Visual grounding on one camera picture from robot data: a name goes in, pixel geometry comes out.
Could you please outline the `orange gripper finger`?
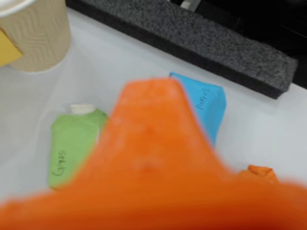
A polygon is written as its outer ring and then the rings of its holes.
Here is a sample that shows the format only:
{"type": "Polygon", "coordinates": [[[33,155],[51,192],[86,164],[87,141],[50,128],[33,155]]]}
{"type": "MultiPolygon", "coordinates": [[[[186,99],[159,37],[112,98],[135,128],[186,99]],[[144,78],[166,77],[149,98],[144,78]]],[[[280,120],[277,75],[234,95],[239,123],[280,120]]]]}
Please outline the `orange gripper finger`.
{"type": "Polygon", "coordinates": [[[307,190],[218,160],[174,79],[129,83],[89,161],[0,209],[3,230],[304,230],[307,190]]]}

